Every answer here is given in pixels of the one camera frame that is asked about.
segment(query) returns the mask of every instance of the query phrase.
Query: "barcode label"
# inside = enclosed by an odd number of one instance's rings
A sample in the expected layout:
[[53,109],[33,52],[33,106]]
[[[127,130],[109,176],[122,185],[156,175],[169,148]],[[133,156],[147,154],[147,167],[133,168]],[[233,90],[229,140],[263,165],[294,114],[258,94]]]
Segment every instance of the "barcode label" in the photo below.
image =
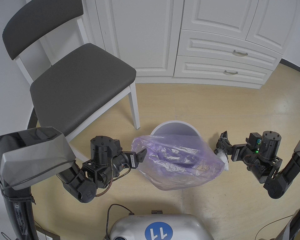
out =
[[131,159],[131,166],[135,167],[134,156],[132,154],[130,155],[130,159]]
[[240,152],[240,149],[238,148],[235,152],[233,161],[236,161],[238,159],[239,152]]

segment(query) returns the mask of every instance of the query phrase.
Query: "chair leg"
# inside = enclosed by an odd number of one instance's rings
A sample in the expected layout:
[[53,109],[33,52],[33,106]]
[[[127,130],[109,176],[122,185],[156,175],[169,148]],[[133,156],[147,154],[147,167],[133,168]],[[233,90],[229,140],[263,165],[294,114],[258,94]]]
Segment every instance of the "chair leg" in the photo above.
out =
[[139,129],[141,127],[140,125],[140,116],[139,116],[139,109],[137,107],[137,92],[135,90],[135,81],[130,84],[130,93],[129,96],[129,103],[133,118],[133,125],[136,129]]
[[75,148],[72,144],[69,143],[69,145],[70,145],[73,153],[75,154],[76,158],[80,159],[83,162],[86,162],[89,160],[86,156],[84,156],[81,152],[79,152],[77,150],[77,148]]

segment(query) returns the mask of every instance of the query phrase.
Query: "blue circle sticker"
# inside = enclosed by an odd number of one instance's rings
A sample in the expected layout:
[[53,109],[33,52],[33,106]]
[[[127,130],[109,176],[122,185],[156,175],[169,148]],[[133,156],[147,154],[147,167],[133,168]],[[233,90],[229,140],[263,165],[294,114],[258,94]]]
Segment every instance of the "blue circle sticker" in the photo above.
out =
[[172,228],[164,222],[151,223],[145,230],[147,240],[171,240],[172,236]]

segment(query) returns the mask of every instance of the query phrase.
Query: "gray chair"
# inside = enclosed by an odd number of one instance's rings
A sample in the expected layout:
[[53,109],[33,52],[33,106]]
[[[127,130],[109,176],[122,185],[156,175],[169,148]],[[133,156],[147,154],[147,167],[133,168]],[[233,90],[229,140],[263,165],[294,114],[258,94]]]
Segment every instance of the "gray chair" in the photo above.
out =
[[[68,142],[127,94],[134,126],[140,127],[135,69],[88,42],[82,15],[81,0],[32,0],[10,19],[2,34],[10,58],[31,84],[30,93],[40,125],[61,131]],[[74,18],[84,45],[33,81],[19,54]],[[78,158],[86,160],[71,147]]]

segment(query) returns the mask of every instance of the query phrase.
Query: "metal handle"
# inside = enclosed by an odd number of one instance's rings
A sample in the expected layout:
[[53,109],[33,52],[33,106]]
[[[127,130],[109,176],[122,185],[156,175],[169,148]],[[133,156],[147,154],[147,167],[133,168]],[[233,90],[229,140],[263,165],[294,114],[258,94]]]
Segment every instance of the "metal handle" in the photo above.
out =
[[231,73],[231,72],[228,72],[228,71],[224,71],[224,73],[229,73],[229,74],[238,74],[239,72],[238,71],[236,71],[235,73]]
[[247,56],[248,53],[242,53],[242,52],[237,52],[236,50],[233,50],[234,53],[239,54],[239,55],[243,55],[243,56]]

